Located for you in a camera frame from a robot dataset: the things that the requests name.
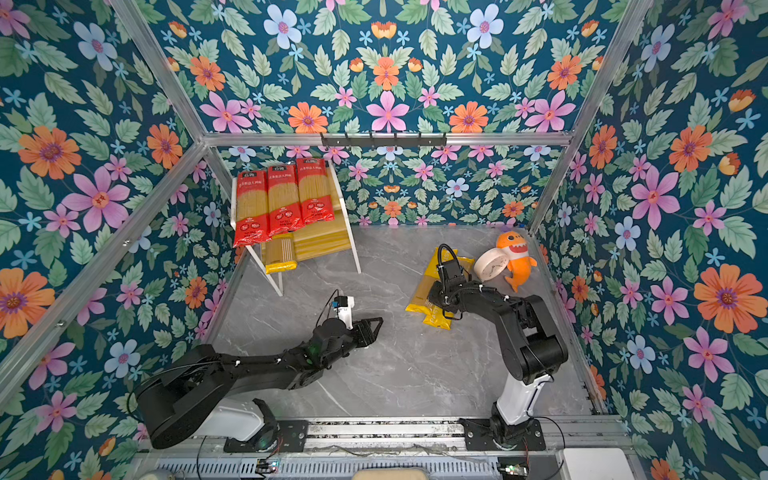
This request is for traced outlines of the red spaghetti bag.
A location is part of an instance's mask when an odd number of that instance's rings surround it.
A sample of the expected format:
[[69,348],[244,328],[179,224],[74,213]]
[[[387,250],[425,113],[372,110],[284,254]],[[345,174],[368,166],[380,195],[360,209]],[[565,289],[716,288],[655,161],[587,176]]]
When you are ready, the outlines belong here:
[[242,172],[236,180],[235,247],[252,246],[271,239],[267,172]]
[[272,166],[267,171],[268,220],[272,237],[304,227],[297,171],[294,164]]
[[335,218],[327,167],[323,159],[300,158],[296,163],[301,214],[305,225]]

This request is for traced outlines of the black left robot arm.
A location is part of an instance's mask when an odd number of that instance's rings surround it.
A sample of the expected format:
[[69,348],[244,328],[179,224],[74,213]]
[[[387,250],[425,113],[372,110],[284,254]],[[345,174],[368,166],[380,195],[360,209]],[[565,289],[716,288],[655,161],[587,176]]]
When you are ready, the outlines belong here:
[[353,350],[373,344],[382,325],[381,317],[350,325],[327,319],[309,340],[275,355],[219,353],[210,344],[193,348],[137,388],[138,412],[151,445],[167,449],[196,434],[255,442],[269,411],[258,400],[240,408],[230,401],[233,396],[303,388]]

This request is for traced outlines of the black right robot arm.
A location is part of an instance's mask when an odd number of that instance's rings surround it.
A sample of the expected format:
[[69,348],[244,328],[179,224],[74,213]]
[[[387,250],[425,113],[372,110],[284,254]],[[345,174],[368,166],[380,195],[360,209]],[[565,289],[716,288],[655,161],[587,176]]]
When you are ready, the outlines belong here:
[[496,329],[508,375],[492,406],[489,431],[495,444],[511,448],[534,431],[534,405],[568,360],[558,325],[541,297],[513,297],[474,280],[445,243],[436,249],[436,270],[438,280],[427,296],[431,304],[448,318],[472,314]]

